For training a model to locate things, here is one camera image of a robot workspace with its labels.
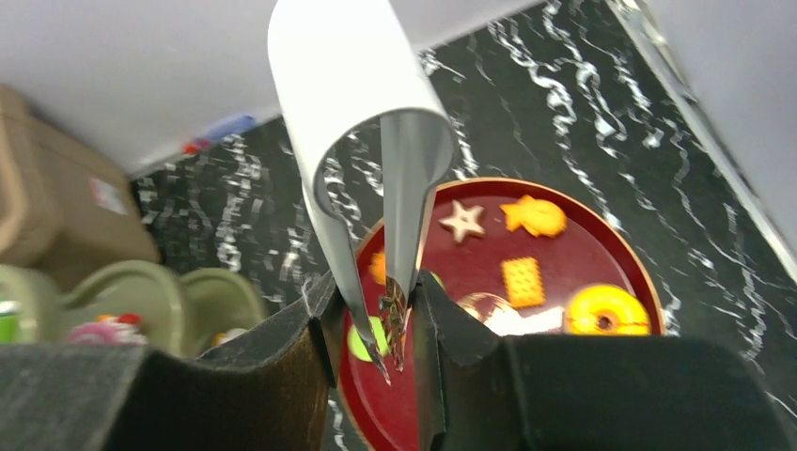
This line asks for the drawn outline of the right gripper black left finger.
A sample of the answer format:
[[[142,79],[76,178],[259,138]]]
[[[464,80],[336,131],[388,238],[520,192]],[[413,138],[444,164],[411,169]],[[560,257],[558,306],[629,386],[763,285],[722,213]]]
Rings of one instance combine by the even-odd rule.
[[[250,331],[179,358],[152,346],[1,349],[5,450],[319,450],[339,294],[311,275]]]

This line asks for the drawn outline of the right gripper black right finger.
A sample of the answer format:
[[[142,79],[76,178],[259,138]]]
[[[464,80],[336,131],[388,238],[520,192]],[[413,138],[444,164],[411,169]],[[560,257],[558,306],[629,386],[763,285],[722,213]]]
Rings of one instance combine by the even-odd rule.
[[[792,450],[734,352],[665,336],[500,336],[429,272],[413,295],[423,450]]]

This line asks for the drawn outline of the red round lacquer tray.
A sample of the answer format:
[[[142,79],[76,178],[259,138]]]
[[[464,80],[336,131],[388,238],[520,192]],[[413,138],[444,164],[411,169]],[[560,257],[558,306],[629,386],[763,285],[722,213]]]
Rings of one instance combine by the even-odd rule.
[[[386,281],[382,220],[356,261],[380,352],[393,371],[378,316]],[[440,185],[421,266],[499,335],[664,334],[656,288],[631,246],[582,203],[529,181]],[[410,329],[404,369],[387,388],[346,319],[339,386],[368,450],[419,448]]]

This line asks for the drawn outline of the green three-tier serving stand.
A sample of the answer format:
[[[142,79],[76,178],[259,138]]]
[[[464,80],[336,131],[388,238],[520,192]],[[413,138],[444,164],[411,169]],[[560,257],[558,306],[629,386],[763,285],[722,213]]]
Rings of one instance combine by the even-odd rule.
[[[194,358],[269,316],[252,283],[225,269],[179,275],[139,260],[61,291],[42,272],[1,268],[1,341],[151,345]]]

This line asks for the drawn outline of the white plastic tongs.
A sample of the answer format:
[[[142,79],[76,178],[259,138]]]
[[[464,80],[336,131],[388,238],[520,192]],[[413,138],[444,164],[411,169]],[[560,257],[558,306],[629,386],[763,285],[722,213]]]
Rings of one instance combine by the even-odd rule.
[[[308,217],[370,361],[387,375],[333,162],[348,156],[382,198],[380,315],[392,366],[402,369],[435,190],[459,147],[449,116],[387,1],[279,1],[268,59]]]

